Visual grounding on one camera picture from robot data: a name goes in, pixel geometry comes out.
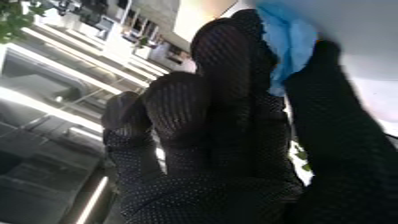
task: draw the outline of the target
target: green plant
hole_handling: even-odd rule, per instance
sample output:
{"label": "green plant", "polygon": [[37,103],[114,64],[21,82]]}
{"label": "green plant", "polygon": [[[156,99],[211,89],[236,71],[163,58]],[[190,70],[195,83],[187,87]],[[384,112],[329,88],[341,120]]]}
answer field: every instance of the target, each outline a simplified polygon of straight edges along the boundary
{"label": "green plant", "polygon": [[[302,147],[300,147],[299,144],[295,144],[295,149],[297,149],[297,154],[295,154],[297,158],[299,158],[302,161],[307,162],[307,153],[306,153],[306,151],[304,151],[304,149],[302,149]],[[302,169],[304,169],[307,172],[311,172],[311,166],[309,166],[309,164],[306,164],[306,165],[302,166]]]}
{"label": "green plant", "polygon": [[[21,2],[30,3],[23,11]],[[0,44],[23,39],[21,28],[34,23],[34,16],[44,15],[44,7],[36,0],[2,0],[0,2]]]}

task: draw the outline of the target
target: leaf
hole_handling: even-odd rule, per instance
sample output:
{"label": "leaf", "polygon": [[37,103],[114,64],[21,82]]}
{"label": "leaf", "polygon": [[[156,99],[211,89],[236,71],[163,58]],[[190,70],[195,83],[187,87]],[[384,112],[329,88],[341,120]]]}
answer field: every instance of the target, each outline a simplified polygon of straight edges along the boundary
{"label": "leaf", "polygon": [[44,15],[44,6],[32,4],[28,13],[23,14],[21,4],[18,2],[0,2],[0,43],[5,44],[25,38],[21,28],[30,27],[34,16]]}
{"label": "leaf", "polygon": [[307,172],[311,172],[311,166],[309,166],[309,164],[306,164],[306,165],[302,166],[302,169],[304,169]]}
{"label": "leaf", "polygon": [[299,157],[300,160],[307,160],[307,153],[304,151],[299,151],[295,156]]}

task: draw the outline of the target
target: light blue rag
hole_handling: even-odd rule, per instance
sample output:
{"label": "light blue rag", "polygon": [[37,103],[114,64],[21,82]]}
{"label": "light blue rag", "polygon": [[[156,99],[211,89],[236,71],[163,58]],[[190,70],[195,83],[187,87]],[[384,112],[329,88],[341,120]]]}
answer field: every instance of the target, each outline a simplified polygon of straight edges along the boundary
{"label": "light blue rag", "polygon": [[256,9],[265,26],[263,40],[279,56],[272,72],[270,94],[284,96],[283,82],[307,64],[318,40],[316,29],[283,3],[258,3]]}

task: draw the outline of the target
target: fluorescent light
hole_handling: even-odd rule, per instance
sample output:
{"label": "fluorescent light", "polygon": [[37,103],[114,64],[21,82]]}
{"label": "fluorescent light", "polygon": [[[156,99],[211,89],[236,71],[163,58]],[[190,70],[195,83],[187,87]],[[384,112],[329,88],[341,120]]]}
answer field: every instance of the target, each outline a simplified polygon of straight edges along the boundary
{"label": "fluorescent light", "polygon": [[91,200],[89,200],[87,206],[84,208],[84,213],[80,215],[76,224],[85,224],[85,221],[89,219],[89,215],[91,215],[91,212],[92,212],[92,209],[94,209],[94,206],[96,206],[96,202],[98,202],[100,196],[103,194],[103,189],[107,187],[107,184],[108,184],[108,177],[105,176],[103,179],[101,179],[101,182],[98,184],[96,191],[94,191],[94,194],[91,196]]}
{"label": "fluorescent light", "polygon": [[55,34],[64,40],[68,40],[78,47],[84,48],[85,51],[89,51],[92,54],[98,55],[100,51],[94,47],[91,47],[87,44],[84,44],[76,39],[66,35],[59,30],[55,30],[48,25],[36,23],[36,26],[46,30],[52,34]]}
{"label": "fluorescent light", "polygon": [[[57,29],[53,29],[50,26],[46,26],[44,24],[41,24],[41,23],[36,23],[36,26],[37,27],[41,27],[41,29],[44,29],[50,33],[53,33],[64,40],[68,40],[78,47],[82,47],[82,49],[85,50],[85,51],[89,51],[96,56],[103,56],[103,57],[107,57],[116,63],[119,63],[121,65],[123,65],[123,63],[121,63],[121,60],[114,57],[114,56],[110,56],[108,54],[107,55],[103,55],[103,52],[94,48],[94,47],[91,47],[82,41],[78,41],[69,35],[66,35]],[[153,65],[153,63],[149,63],[142,58],[139,58],[137,56],[133,56],[132,57],[132,60],[130,60],[130,63],[132,64],[139,64],[140,65],[140,67],[144,67],[144,69],[147,69],[147,71],[153,71],[151,70],[151,68],[160,72],[160,73],[155,73],[155,74],[158,74],[160,76],[163,75],[163,74],[167,74],[169,73],[169,71],[165,70],[165,69],[162,69],[156,65]],[[140,72],[144,73],[142,75],[146,76],[146,74],[149,74],[149,73],[146,73],[140,69],[137,69],[135,68],[135,70],[132,70],[132,71],[135,71],[139,74],[140,74]]]}
{"label": "fluorescent light", "polygon": [[[103,57],[107,57],[112,61],[116,61],[117,63],[123,61],[121,57],[117,57],[114,54],[107,53],[103,54]],[[139,61],[130,60],[130,63],[135,64],[137,66],[144,67],[144,69],[155,73],[158,76],[163,76],[165,74],[153,69],[149,66],[146,66]],[[132,71],[135,71],[139,68],[135,68],[130,64],[123,64],[119,63]]]}
{"label": "fluorescent light", "polygon": [[156,66],[151,62],[147,62],[139,56],[132,55],[132,63],[133,61],[139,61],[144,65],[147,65],[151,68],[155,68],[163,74],[167,74],[171,71],[167,71],[160,66]]}
{"label": "fluorescent light", "polygon": [[[52,38],[48,38],[34,30],[30,30],[28,28],[23,28],[21,30],[27,34],[30,34],[34,37],[37,37],[46,43],[50,43],[55,47],[59,47],[64,51],[68,51],[80,59],[84,59],[96,66],[100,66],[103,69],[107,69],[116,75],[119,75],[124,79],[128,79],[132,82],[135,82],[142,87],[149,86],[149,84],[140,79],[137,79],[128,73],[124,73],[119,69],[116,69],[108,64],[105,64],[100,60],[96,60],[89,55],[85,55],[71,47],[68,47],[64,44],[60,44]],[[146,76],[151,80],[156,79],[156,77],[147,72],[139,70],[137,68],[133,71],[142,76]]]}
{"label": "fluorescent light", "polygon": [[96,79],[92,79],[87,75],[84,75],[78,71],[75,71],[62,64],[59,64],[44,56],[36,54],[32,51],[28,51],[23,47],[20,47],[14,44],[9,44],[7,46],[20,54],[23,54],[27,57],[30,57],[34,60],[37,60],[48,66],[52,66],[55,69],[59,69],[62,72],[66,72],[68,75],[71,75],[75,78],[82,79],[87,83],[91,83],[96,87],[100,87],[103,90],[107,90],[112,94],[116,94],[116,95],[121,94],[119,89],[116,89],[110,85],[107,85],[103,82],[100,82]]}
{"label": "fluorescent light", "polygon": [[100,142],[103,141],[101,136],[94,135],[92,133],[89,133],[87,131],[84,131],[80,128],[69,128],[69,131],[76,132],[80,135],[84,135],[85,137],[92,138],[94,140],[98,140]]}
{"label": "fluorescent light", "polygon": [[60,103],[64,101],[64,97],[62,96],[57,96],[55,97],[55,101]]}
{"label": "fluorescent light", "polygon": [[94,37],[85,36],[82,33],[78,33],[75,30],[68,29],[66,32],[78,37],[82,40],[85,40],[92,45],[96,45],[100,48],[103,48],[105,41],[100,40]]}
{"label": "fluorescent light", "polygon": [[160,160],[165,160],[165,151],[160,148],[156,148],[156,157]]}
{"label": "fluorescent light", "polygon": [[21,93],[12,91],[11,89],[0,87],[0,99],[7,100],[9,102],[34,108],[46,114],[59,117],[62,120],[69,121],[71,123],[82,125],[87,127],[92,131],[98,133],[103,132],[103,127],[98,123],[94,123],[91,120],[82,118],[80,116],[73,115],[55,107],[52,107],[48,104],[44,104],[39,100],[25,96]]}

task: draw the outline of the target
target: finger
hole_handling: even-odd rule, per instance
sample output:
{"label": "finger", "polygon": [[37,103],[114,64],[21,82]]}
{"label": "finger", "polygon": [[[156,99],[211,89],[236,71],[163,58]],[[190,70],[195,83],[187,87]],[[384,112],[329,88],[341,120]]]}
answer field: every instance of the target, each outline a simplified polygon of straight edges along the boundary
{"label": "finger", "polygon": [[204,78],[185,72],[163,76],[147,89],[144,104],[165,150],[167,174],[201,172],[210,165]]}
{"label": "finger", "polygon": [[108,100],[101,122],[103,141],[108,157],[117,166],[119,182],[130,187],[162,175],[151,121],[142,98],[135,93],[126,92]]}
{"label": "finger", "polygon": [[290,120],[284,113],[284,98],[274,97],[270,74],[277,57],[263,41],[263,24],[256,10],[242,10],[233,15],[238,27],[251,42],[251,74],[252,74],[252,134],[256,176],[302,187],[295,168],[288,158],[290,150]]}
{"label": "finger", "polygon": [[210,126],[213,165],[224,171],[247,173],[251,151],[247,130],[249,101],[249,45],[231,19],[213,21],[194,38],[192,56],[199,73],[211,83]]}

